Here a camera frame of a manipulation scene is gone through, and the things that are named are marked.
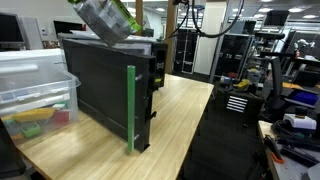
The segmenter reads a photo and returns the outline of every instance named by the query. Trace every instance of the red object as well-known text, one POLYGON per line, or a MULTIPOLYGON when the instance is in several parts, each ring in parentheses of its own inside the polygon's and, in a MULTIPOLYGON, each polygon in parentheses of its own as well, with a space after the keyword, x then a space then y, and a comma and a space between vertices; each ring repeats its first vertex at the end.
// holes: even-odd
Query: red object
POLYGON ((53 115, 56 125, 64 125, 69 122, 69 111, 56 111, 53 115))
POLYGON ((283 163, 284 163, 284 160, 283 160, 283 159, 278 159, 277 156, 276 156, 273 152, 271 152, 271 156, 272 156, 272 159, 273 159, 275 162, 277 162, 277 163, 279 163, 279 164, 283 164, 283 163))
POLYGON ((229 72, 228 73, 228 77, 231 77, 231 78, 236 78, 237 77, 237 73, 234 73, 234 72, 229 72))

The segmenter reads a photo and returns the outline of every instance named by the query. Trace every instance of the ceiling light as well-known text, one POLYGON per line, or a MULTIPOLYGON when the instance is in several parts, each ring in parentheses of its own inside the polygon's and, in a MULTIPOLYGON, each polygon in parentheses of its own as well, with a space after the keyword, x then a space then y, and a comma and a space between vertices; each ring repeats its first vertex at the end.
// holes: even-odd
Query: ceiling light
POLYGON ((134 9, 134 8, 128 7, 127 9, 129 12, 136 12, 136 9, 134 9))
POLYGON ((262 17, 264 17, 265 15, 263 15, 263 14, 256 14, 256 15, 254 15, 253 17, 255 17, 255 18, 262 18, 262 17))
POLYGON ((302 18, 305 18, 305 19, 313 19, 313 18, 316 18, 316 17, 319 17, 319 16, 316 16, 316 15, 305 15, 305 16, 303 16, 302 18))
POLYGON ((261 8, 259 9, 259 12, 269 12, 269 11, 272 11, 273 9, 270 9, 270 8, 261 8))
POLYGON ((163 8, 156 8, 157 11, 160 11, 160 12, 163 12, 163 11, 166 11, 165 9, 163 8))
POLYGON ((295 13, 295 12, 302 12, 302 11, 304 11, 304 9, 301 9, 301 8, 291 8, 291 9, 289 9, 289 11, 292 12, 292 13, 295 13))
POLYGON ((238 12, 238 8, 232 9, 233 12, 238 12))

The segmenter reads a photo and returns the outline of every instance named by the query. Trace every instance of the workbench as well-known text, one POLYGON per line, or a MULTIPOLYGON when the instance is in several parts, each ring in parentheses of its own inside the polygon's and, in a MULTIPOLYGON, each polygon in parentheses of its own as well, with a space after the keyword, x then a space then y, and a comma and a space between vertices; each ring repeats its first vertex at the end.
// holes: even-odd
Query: workbench
MULTIPOLYGON (((266 135, 270 135, 271 138, 275 138, 274 133, 270 129, 271 123, 259 121, 258 122, 258 129, 261 139, 263 139, 266 135)), ((303 153, 308 153, 317 159, 319 159, 320 153, 312 152, 308 150, 302 150, 303 153)), ((272 173, 272 177, 274 180, 301 180, 305 178, 305 174, 307 173, 308 168, 287 158, 286 156, 282 156, 283 160, 285 161, 284 164, 276 163, 272 157, 271 152, 269 149, 266 149, 266 155, 268 159, 269 168, 272 173)))
POLYGON ((176 179, 213 85, 166 75, 153 94, 150 147, 127 152, 127 143, 88 115, 17 145, 47 179, 176 179))

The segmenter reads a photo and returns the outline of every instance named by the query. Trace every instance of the shelving unit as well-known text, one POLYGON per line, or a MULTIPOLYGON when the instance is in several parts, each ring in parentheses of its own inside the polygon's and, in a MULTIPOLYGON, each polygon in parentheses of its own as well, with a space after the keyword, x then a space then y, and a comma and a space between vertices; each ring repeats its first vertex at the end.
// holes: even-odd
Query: shelving unit
MULTIPOLYGON (((181 29, 178 33, 196 32, 194 29, 181 29)), ((176 39, 176 50, 173 70, 192 74, 194 69, 194 58, 196 53, 198 36, 181 35, 176 39)))

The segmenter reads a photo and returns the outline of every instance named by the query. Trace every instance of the white bin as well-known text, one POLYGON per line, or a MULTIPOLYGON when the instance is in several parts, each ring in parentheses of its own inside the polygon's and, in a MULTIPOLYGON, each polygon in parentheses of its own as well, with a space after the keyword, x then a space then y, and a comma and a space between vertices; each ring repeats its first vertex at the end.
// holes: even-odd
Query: white bin
POLYGON ((0 61, 0 117, 14 142, 78 121, 79 85, 45 57, 0 61))

